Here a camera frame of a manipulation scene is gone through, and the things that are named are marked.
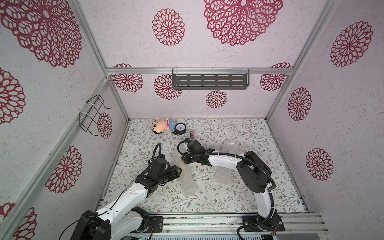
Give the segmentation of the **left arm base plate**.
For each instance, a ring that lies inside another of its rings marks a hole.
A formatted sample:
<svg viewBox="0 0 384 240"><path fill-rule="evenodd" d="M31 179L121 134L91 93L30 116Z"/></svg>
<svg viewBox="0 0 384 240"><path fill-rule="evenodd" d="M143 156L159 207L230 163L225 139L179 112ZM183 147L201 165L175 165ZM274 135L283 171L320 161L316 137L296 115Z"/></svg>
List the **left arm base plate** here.
<svg viewBox="0 0 384 240"><path fill-rule="evenodd" d="M164 225L163 216L148 216L143 218L142 233L162 233Z"/></svg>

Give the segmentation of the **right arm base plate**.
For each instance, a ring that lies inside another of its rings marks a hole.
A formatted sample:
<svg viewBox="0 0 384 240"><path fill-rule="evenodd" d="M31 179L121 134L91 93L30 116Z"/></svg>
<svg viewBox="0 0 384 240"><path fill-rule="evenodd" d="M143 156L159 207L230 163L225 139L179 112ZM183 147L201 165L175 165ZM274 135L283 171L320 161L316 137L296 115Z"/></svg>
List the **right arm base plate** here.
<svg viewBox="0 0 384 240"><path fill-rule="evenodd" d="M252 226L252 224L256 224L263 220L259 215L250 215L250 216L242 216L243 224L246 226L246 232L283 232L285 231L285 226L283 224L283 220L281 216L275 212L272 217L266 222L258 225Z"/></svg>

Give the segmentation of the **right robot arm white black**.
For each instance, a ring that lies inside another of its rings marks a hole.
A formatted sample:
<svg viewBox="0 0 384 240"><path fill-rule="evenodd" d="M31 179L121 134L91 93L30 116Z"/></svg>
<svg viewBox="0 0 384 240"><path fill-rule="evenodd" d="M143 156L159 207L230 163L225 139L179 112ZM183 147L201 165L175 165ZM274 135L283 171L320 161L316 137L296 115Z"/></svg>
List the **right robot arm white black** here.
<svg viewBox="0 0 384 240"><path fill-rule="evenodd" d="M222 167L237 171L245 186L254 194L257 214L270 219L275 212L272 190L276 183L271 169L253 151L245 154L225 153L205 149L197 140L185 139L178 143L177 151L186 165L199 163L202 166Z"/></svg>

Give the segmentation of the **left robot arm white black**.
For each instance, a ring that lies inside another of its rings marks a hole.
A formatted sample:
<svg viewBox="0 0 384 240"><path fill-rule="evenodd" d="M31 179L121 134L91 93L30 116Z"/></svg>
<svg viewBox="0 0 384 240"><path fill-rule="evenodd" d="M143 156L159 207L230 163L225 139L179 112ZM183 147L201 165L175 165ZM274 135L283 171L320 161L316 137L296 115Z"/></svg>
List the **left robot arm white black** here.
<svg viewBox="0 0 384 240"><path fill-rule="evenodd" d="M170 166L160 154L129 184L126 190L112 203L97 210L86 211L76 221L71 240L120 240L132 232L154 231L150 214L140 208L150 194L168 182L178 179L182 169Z"/></svg>

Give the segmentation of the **bubble wrap sheet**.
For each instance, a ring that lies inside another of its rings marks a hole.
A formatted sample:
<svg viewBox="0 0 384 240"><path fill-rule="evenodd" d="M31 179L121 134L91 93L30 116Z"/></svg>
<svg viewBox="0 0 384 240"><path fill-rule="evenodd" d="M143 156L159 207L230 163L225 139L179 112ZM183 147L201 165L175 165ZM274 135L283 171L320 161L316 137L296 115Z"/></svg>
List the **bubble wrap sheet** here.
<svg viewBox="0 0 384 240"><path fill-rule="evenodd" d="M182 170L179 180L181 182L182 193L185 197L191 197L198 192L198 186L193 178L192 168L182 160L182 155L174 149L171 153L172 164Z"/></svg>
<svg viewBox="0 0 384 240"><path fill-rule="evenodd" d="M225 153L236 154L238 150L238 143L232 140L225 141L221 147L221 151ZM214 180L216 180L220 186L229 187L232 184L232 172L233 170L231 169L217 167Z"/></svg>

